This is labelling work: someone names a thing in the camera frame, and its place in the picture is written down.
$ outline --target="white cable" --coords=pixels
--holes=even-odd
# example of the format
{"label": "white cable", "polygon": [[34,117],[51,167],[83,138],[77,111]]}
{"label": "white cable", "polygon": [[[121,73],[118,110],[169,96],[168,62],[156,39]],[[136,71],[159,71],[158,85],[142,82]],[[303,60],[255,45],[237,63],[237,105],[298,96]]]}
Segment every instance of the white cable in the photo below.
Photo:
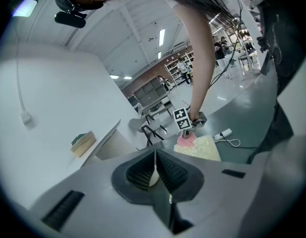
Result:
{"label": "white cable", "polygon": [[23,100],[22,100],[22,96],[21,96],[21,89],[20,89],[20,82],[19,82],[19,38],[18,38],[18,34],[15,28],[13,28],[15,36],[16,36],[16,40],[17,40],[17,44],[16,44],[16,88],[17,88],[17,92],[18,92],[18,98],[19,98],[19,103],[20,103],[20,107],[22,112],[25,112],[25,108],[24,108],[24,104],[23,104]]}
{"label": "white cable", "polygon": [[[232,144],[231,142],[233,142],[233,141],[238,141],[239,142],[239,144],[238,145],[234,145],[234,144]],[[240,145],[241,145],[241,142],[240,142],[240,140],[239,139],[231,139],[231,140],[225,140],[225,139],[220,139],[220,140],[215,140],[214,141],[215,143],[217,143],[217,142],[228,142],[231,146],[233,146],[233,147],[239,147]]]}

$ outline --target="white device casing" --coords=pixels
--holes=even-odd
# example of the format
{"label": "white device casing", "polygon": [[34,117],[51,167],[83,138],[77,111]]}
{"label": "white device casing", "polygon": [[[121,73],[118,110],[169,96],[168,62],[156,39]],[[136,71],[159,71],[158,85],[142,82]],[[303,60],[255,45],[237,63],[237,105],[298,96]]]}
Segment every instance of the white device casing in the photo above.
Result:
{"label": "white device casing", "polygon": [[[229,136],[229,135],[231,135],[231,134],[232,134],[232,130],[231,130],[231,129],[226,129],[225,131],[222,132],[222,135],[223,135],[224,137],[227,137],[227,136]],[[219,133],[219,134],[217,134],[217,135],[214,137],[214,140],[221,140],[221,139],[223,139],[223,136],[220,136],[220,133]]]}

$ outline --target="power plug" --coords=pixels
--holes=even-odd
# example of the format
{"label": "power plug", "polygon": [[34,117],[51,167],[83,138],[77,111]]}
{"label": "power plug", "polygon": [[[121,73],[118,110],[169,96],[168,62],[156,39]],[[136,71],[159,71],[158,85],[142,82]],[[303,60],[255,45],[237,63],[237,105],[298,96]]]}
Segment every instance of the power plug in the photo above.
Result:
{"label": "power plug", "polygon": [[27,111],[23,111],[20,114],[20,116],[21,116],[21,120],[22,120],[24,125],[26,125],[27,123],[29,123],[32,120],[31,115]]}
{"label": "power plug", "polygon": [[[226,129],[225,131],[222,132],[222,135],[223,135],[224,137],[227,137],[227,136],[229,136],[229,135],[231,135],[231,134],[232,134],[232,130],[231,130],[231,129]],[[215,141],[221,140],[221,139],[223,139],[223,136],[220,136],[220,133],[219,133],[219,134],[217,134],[217,135],[214,137],[214,140],[215,140]]]}

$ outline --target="white wall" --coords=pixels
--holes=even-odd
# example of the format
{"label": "white wall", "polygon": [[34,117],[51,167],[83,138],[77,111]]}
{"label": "white wall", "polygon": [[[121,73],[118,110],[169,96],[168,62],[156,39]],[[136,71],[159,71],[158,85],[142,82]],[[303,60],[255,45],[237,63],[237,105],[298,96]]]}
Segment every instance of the white wall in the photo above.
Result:
{"label": "white wall", "polygon": [[98,57],[59,47],[19,46],[19,82],[33,122],[23,125],[16,87],[16,46],[0,54],[0,175],[8,195],[29,208],[73,160],[71,141],[118,130],[138,148],[146,139],[128,127],[138,115]]}

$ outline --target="pink sponge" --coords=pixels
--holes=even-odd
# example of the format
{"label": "pink sponge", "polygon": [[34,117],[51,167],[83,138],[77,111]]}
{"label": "pink sponge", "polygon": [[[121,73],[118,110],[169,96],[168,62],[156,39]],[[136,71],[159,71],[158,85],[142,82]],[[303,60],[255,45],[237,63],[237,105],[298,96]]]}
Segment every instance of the pink sponge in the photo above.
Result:
{"label": "pink sponge", "polygon": [[181,135],[177,139],[177,144],[179,146],[191,147],[191,146],[194,146],[193,142],[195,141],[195,139],[197,139],[197,137],[195,136],[195,134],[193,132],[191,132],[189,134],[188,138],[186,138],[186,139],[183,138],[183,132],[181,132]]}

